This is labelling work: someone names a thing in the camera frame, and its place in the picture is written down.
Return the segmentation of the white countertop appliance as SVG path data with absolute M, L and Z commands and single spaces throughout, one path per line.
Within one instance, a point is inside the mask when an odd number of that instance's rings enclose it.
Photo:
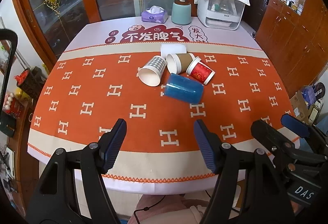
M 198 0 L 197 16 L 208 28 L 236 30 L 245 4 L 238 0 Z

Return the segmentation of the brown sleeve paper cup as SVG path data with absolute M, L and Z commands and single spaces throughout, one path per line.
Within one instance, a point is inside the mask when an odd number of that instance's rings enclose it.
M 192 53 L 168 54 L 166 57 L 167 69 L 170 74 L 180 74 L 186 72 L 195 56 Z

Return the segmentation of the orange H-pattern tablecloth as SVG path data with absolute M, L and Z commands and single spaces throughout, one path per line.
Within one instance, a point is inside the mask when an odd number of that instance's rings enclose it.
M 138 77 L 169 42 L 185 45 L 215 73 L 196 104 L 165 95 L 168 71 L 157 86 Z M 187 26 L 115 19 L 86 25 L 61 54 L 37 101 L 27 147 L 47 163 L 56 149 L 82 149 L 124 119 L 127 135 L 106 187 L 192 192 L 216 180 L 198 149 L 196 120 L 239 150 L 260 147 L 250 132 L 259 119 L 298 146 L 298 136 L 281 125 L 285 113 L 293 109 L 283 82 L 243 27 L 206 28 L 197 18 Z

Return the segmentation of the white paper cup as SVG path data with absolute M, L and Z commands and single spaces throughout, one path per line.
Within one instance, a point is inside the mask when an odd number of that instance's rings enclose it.
M 168 54 L 185 54 L 187 53 L 186 46 L 180 43 L 162 43 L 161 56 L 166 59 Z

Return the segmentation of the red paper cup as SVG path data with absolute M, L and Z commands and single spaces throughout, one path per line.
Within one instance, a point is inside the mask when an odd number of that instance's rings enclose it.
M 215 75 L 215 72 L 205 65 L 200 57 L 194 58 L 188 66 L 186 73 L 204 85 L 207 85 Z

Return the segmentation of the purple tissue pack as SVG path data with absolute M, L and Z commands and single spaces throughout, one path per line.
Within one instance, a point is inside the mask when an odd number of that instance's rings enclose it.
M 159 6 L 152 6 L 151 8 L 141 13 L 141 19 L 145 22 L 151 23 L 165 23 L 168 19 L 168 13 L 165 9 Z

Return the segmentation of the teal canister brown lid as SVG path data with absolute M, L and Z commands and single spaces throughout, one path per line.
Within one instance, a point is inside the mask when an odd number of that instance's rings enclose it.
M 178 25 L 188 25 L 192 22 L 191 3 L 188 0 L 174 0 L 171 21 Z

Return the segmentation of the wooden cabinet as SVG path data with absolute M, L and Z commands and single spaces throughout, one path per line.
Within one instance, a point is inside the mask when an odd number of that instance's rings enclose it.
M 327 65 L 327 6 L 305 0 L 297 14 L 284 2 L 269 0 L 255 40 L 293 96 L 314 83 Z

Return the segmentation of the grey checkered paper cup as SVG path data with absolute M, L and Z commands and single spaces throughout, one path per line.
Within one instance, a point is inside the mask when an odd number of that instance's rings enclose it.
M 166 60 L 159 55 L 153 56 L 139 71 L 138 77 L 147 86 L 155 87 L 161 82 Z

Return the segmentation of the blue plastic cup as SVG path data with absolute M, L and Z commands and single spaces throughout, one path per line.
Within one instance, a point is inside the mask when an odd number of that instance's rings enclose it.
M 164 95 L 189 104 L 198 104 L 201 101 L 204 86 L 195 80 L 170 74 Z

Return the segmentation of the cardboard box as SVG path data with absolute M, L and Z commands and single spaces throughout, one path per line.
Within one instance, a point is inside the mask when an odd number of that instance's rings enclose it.
M 321 101 L 317 100 L 314 104 L 308 105 L 302 93 L 297 91 L 290 99 L 295 118 L 305 124 L 312 125 L 318 118 L 321 111 Z

